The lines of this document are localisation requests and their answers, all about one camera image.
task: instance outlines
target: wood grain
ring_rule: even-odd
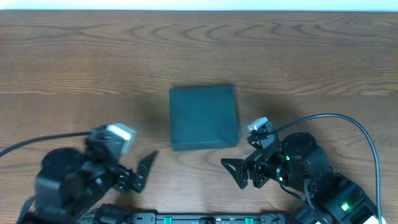
[[[277,126],[315,113],[356,118],[376,142],[382,209],[398,216],[398,22],[380,12],[0,12],[0,148],[53,133],[123,122],[138,130],[122,163],[158,150],[146,189],[110,191],[100,203],[158,212],[293,212],[300,202],[269,182],[240,190],[220,164],[244,158],[244,127]],[[235,86],[241,143],[234,149],[173,152],[170,88]],[[309,121],[332,166],[374,199],[369,146],[352,125]],[[0,223],[15,223],[43,156],[82,138],[40,142],[0,162]]]

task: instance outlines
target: cable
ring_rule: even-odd
[[[268,135],[271,134],[275,134],[278,133],[279,131],[285,130],[291,126],[294,126],[296,124],[300,124],[302,122],[305,121],[309,121],[311,119],[315,119],[315,118],[341,118],[341,119],[345,119],[353,124],[355,124],[361,131],[362,133],[365,135],[366,140],[368,140],[368,143],[372,149],[372,153],[373,153],[373,159],[374,159],[374,166],[376,168],[376,204],[377,204],[377,217],[379,220],[379,224],[382,224],[382,219],[381,219],[381,197],[380,197],[380,169],[379,169],[379,158],[377,156],[377,152],[376,152],[376,148],[374,147],[374,143],[372,138],[370,137],[369,133],[365,130],[365,128],[359,124],[356,120],[354,120],[353,118],[350,118],[349,116],[345,116],[342,114],[335,114],[335,113],[323,113],[323,114],[315,114],[315,115],[311,115],[311,116],[307,116],[305,118],[302,119],[298,119],[296,121],[293,121],[289,124],[286,124],[285,126],[278,128],[274,131],[271,131],[268,133]]]
[[[26,146],[28,144],[32,144],[35,142],[39,142],[39,141],[44,141],[44,140],[52,140],[52,139],[59,139],[59,138],[69,138],[69,137],[77,137],[77,136],[86,136],[89,135],[90,132],[86,131],[86,132],[79,132],[79,133],[68,133],[68,134],[56,134],[56,135],[52,135],[52,136],[44,136],[44,137],[38,137],[38,138],[33,138],[30,140],[26,140],[20,143],[17,143],[13,146],[10,146],[8,148],[6,148],[5,150],[0,152],[0,158],[2,158],[3,156],[5,156],[8,152],[11,152],[19,147],[22,146]]]

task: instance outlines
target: green led indicator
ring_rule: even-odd
[[[349,206],[348,206],[348,204],[345,202],[345,203],[341,206],[341,208],[342,208],[344,211],[347,211],[347,209],[349,209]]]

